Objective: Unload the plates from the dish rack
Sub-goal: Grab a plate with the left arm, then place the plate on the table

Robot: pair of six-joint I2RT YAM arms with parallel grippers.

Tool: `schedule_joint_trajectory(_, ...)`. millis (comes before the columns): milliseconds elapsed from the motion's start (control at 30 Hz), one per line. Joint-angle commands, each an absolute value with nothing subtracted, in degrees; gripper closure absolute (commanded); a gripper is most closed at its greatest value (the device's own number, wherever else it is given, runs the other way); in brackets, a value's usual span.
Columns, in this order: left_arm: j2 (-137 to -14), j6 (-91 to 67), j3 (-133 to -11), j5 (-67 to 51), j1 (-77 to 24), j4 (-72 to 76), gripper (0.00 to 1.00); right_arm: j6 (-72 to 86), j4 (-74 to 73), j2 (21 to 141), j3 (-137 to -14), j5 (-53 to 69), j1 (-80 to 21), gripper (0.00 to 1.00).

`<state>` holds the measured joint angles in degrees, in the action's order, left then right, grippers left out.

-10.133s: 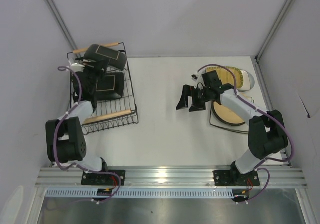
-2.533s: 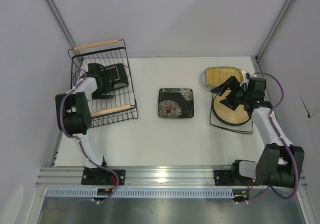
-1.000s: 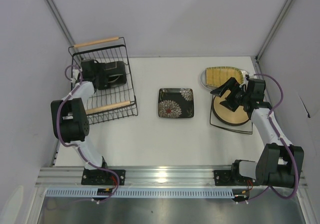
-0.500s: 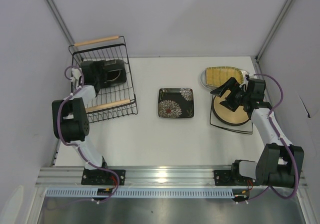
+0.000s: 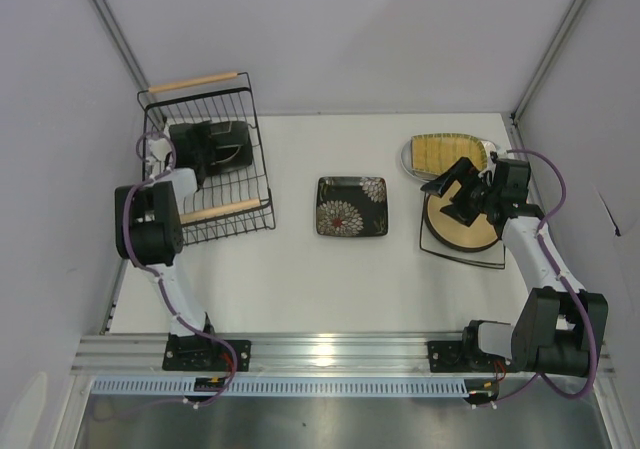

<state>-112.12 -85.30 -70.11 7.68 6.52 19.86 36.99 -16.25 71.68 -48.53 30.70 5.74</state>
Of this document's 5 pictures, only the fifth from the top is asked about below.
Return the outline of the woven fan-shaped plate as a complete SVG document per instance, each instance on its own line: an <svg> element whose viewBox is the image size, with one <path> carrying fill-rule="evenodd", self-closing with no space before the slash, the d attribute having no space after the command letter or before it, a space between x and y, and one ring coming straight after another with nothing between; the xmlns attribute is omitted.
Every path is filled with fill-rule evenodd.
<svg viewBox="0 0 640 449"><path fill-rule="evenodd" d="M461 133L416 135L410 141L410 168L423 174L441 175L460 158L468 158L482 171L488 155L481 139Z"/></svg>

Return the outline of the black wire dish rack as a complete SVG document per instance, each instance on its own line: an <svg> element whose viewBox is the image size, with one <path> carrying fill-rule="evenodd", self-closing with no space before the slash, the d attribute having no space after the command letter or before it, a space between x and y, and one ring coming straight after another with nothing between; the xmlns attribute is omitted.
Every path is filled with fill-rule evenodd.
<svg viewBox="0 0 640 449"><path fill-rule="evenodd" d="M253 162L246 168L205 179L178 199L186 244L247 234L276 226L273 196L250 76L226 72L151 86L138 94L145 131L164 131L180 123L242 121L249 125ZM143 173L161 164L144 162Z"/></svg>

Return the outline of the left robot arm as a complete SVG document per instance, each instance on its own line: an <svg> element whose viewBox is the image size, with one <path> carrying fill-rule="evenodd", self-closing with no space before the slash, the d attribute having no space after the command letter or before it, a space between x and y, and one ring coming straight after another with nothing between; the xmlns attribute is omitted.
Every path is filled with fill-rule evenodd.
<svg viewBox="0 0 640 449"><path fill-rule="evenodd" d="M216 341L214 329L181 261L184 236L178 199L197 188L195 171L178 166L178 150L164 131L143 133L136 153L145 162L158 161L161 169L114 190L117 253L156 290L169 315L170 339L211 344Z"/></svg>

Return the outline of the white square plate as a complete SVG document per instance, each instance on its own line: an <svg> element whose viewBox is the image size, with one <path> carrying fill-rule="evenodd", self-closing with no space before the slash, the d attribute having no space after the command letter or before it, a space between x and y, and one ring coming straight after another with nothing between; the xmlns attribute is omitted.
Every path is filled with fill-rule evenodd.
<svg viewBox="0 0 640 449"><path fill-rule="evenodd" d="M506 248L484 214L466 227L440 212L443 206L451 203L450 199L459 189L460 184L454 183L442 198L424 194L420 249L465 265L504 269Z"/></svg>

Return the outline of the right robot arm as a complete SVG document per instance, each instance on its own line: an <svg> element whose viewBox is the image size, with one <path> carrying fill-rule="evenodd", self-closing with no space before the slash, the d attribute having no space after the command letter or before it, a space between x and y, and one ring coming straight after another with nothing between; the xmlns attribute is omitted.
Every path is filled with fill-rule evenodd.
<svg viewBox="0 0 640 449"><path fill-rule="evenodd" d="M461 226L485 217L514 257L529 294L514 324L473 320L458 343L459 361L510 362L517 371L592 378L608 318L606 298L586 291L568 269L548 233L548 219L528 201L528 162L494 157L480 171L462 157L422 191L440 198L441 213Z"/></svg>

